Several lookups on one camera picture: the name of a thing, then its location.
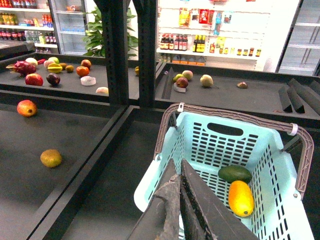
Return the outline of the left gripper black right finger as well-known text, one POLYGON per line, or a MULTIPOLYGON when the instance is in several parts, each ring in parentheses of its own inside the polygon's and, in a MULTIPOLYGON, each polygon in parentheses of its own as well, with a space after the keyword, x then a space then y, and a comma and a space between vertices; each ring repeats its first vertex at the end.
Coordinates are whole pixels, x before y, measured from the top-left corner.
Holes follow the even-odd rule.
POLYGON ((186 240, 256 240, 188 163, 181 161, 180 214, 186 240))

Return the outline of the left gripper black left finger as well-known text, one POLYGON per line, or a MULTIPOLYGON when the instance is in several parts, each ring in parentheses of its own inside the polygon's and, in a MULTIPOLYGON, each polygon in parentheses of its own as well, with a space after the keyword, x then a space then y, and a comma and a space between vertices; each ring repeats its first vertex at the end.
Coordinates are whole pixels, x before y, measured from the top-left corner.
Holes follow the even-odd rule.
POLYGON ((159 186, 136 222, 129 240, 177 240, 180 224, 181 179, 173 159, 164 170, 159 186))

